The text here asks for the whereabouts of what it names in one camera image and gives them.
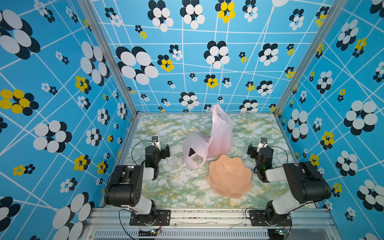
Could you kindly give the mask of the pink plastic bag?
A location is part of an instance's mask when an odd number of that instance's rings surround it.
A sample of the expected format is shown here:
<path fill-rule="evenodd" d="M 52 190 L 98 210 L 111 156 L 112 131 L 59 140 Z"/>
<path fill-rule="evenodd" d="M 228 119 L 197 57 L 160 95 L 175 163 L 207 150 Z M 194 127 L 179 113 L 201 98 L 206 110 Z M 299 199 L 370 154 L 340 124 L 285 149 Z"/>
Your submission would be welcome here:
<path fill-rule="evenodd" d="M 232 151 L 233 129 L 229 116 L 216 104 L 212 110 L 212 129 L 209 135 L 199 132 L 188 133 L 183 141 L 183 158 L 191 169 L 198 169 L 195 159 L 205 163 L 209 158 L 216 158 Z"/>

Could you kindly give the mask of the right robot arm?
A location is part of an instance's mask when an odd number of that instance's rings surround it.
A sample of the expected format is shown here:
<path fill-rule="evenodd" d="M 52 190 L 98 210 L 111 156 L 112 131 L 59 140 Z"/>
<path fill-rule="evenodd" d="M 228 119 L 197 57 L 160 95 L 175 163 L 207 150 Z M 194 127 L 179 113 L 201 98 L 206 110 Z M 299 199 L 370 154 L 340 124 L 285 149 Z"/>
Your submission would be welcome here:
<path fill-rule="evenodd" d="M 278 199 L 267 203 L 264 216 L 269 225 L 284 222 L 290 213 L 309 203 L 329 199 L 332 190 L 310 162 L 286 163 L 272 166 L 274 150 L 265 143 L 249 145 L 247 154 L 255 159 L 254 172 L 263 183 L 287 182 L 290 190 Z"/>

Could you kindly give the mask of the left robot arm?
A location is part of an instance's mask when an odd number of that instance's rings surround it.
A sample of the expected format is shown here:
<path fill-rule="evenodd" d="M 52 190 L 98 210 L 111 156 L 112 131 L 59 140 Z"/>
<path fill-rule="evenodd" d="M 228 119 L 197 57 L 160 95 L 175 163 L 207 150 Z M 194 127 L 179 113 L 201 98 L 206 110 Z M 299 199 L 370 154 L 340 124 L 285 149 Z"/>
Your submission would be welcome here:
<path fill-rule="evenodd" d="M 153 200 L 142 195 L 143 181 L 154 181 L 159 174 L 159 163 L 170 156 L 170 147 L 157 145 L 145 148 L 143 165 L 118 165 L 111 174 L 104 202 L 131 212 L 130 226 L 168 226 L 170 210 L 157 210 Z"/>

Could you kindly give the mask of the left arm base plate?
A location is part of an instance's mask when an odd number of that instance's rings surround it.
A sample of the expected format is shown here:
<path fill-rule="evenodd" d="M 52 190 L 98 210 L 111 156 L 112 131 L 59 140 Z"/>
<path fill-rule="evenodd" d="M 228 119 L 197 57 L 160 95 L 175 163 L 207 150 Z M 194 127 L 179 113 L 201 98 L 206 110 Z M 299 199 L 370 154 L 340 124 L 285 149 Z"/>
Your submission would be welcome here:
<path fill-rule="evenodd" d="M 130 226 L 169 226 L 171 220 L 171 210 L 156 210 L 148 215 L 132 214 Z"/>

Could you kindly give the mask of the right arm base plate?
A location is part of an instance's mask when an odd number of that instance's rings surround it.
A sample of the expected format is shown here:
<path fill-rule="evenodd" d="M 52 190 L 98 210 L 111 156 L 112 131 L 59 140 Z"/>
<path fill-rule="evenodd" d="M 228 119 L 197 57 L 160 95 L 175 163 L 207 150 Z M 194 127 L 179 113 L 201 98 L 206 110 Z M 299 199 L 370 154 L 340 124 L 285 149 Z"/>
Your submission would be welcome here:
<path fill-rule="evenodd" d="M 265 211 L 256 209 L 248 210 L 248 219 L 251 221 L 253 227 L 289 227 L 292 225 L 292 218 L 290 215 L 283 215 L 282 217 L 274 218 L 269 222 L 266 221 Z"/>

